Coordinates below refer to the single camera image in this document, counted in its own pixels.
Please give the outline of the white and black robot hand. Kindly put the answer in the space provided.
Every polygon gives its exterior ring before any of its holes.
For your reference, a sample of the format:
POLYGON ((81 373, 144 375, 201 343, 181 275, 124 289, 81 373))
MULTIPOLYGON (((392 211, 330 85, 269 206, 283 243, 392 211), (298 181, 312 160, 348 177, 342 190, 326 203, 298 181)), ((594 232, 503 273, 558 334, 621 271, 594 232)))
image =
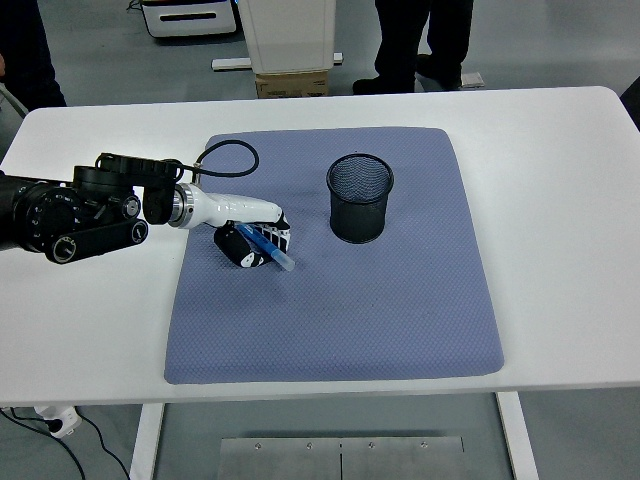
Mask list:
POLYGON ((289 224, 278 205, 246 196, 205 193, 183 186, 180 227, 207 224, 215 229, 214 242, 235 265, 253 268, 271 260, 291 271, 295 262, 287 254, 289 224))

